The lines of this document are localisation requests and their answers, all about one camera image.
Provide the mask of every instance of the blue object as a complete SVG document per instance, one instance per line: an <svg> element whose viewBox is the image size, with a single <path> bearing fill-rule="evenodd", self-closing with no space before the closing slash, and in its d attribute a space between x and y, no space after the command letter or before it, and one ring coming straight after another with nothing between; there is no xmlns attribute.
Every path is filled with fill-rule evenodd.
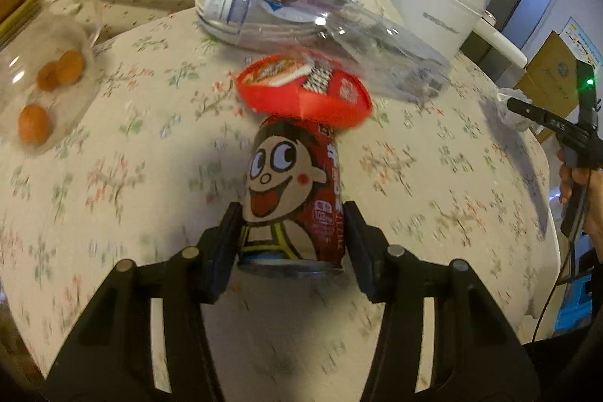
<svg viewBox="0 0 603 402"><path fill-rule="evenodd" d="M593 300L586 291L590 275L572 282L557 316L555 330L570 330L579 321L593 313Z"/></svg>

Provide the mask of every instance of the clear plastic container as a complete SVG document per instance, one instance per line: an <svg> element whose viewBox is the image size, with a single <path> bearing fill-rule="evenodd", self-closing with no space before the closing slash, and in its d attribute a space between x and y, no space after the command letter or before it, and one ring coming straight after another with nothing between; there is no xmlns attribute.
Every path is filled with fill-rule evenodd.
<svg viewBox="0 0 603 402"><path fill-rule="evenodd" d="M77 15L88 9L85 26ZM98 74L92 46L101 30L98 0L26 0L0 24L0 140L27 154L55 146L79 123L98 92ZM76 50L84 60L83 72L73 84L42 91L38 73L50 61ZM51 132L40 144L19 137L19 116L26 105L42 107Z"/></svg>
<svg viewBox="0 0 603 402"><path fill-rule="evenodd" d="M204 15L236 26L241 47L322 52L378 96L423 102L450 84L444 57L351 0L206 0Z"/></svg>

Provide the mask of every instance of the cartoon character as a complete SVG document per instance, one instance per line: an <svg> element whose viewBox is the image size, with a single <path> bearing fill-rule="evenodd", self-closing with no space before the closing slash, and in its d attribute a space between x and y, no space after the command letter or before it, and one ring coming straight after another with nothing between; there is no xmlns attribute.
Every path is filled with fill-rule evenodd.
<svg viewBox="0 0 603 402"><path fill-rule="evenodd" d="M316 139L304 128L277 120L260 128L249 166L248 192L243 201L240 253L263 258L317 258L317 250L295 215L327 183L308 150Z"/></svg>

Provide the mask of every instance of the red snack container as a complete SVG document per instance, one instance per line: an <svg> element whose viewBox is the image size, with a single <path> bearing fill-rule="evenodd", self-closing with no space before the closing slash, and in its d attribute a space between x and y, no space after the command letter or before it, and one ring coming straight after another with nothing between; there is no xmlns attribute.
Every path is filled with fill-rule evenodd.
<svg viewBox="0 0 603 402"><path fill-rule="evenodd" d="M235 85L260 113L346 129L373 111L369 92L341 64L315 52L271 55L247 67Z"/></svg>
<svg viewBox="0 0 603 402"><path fill-rule="evenodd" d="M267 276L340 272L346 247L332 129L268 117L253 143L239 267Z"/></svg>

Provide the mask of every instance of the hand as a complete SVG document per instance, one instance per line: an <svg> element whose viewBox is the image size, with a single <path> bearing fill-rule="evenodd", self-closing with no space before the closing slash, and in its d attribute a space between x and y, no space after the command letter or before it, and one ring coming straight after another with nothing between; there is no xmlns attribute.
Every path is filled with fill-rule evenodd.
<svg viewBox="0 0 603 402"><path fill-rule="evenodd" d="M564 161L563 154L557 153L557 156ZM563 204L567 203L572 196L574 182L586 185L589 182L589 173L591 176L583 230L589 235L596 249L599 262L603 263L603 171L571 168L563 164L559 170L559 177L562 180L559 185L559 191L561 192L559 201Z"/></svg>

